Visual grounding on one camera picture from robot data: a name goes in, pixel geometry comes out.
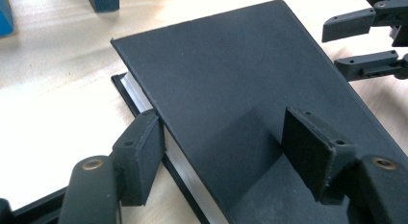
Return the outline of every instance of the book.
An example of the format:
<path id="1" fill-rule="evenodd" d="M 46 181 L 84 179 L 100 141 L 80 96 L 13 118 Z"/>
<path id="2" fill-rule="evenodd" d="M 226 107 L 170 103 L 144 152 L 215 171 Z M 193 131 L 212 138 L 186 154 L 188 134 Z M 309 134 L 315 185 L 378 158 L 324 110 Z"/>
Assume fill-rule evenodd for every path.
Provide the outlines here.
<path id="1" fill-rule="evenodd" d="M 115 39 L 120 79 L 154 108 L 167 156 L 211 223 L 346 223 L 315 202 L 280 143 L 285 110 L 326 121 L 357 157 L 405 154 L 281 0 Z"/>

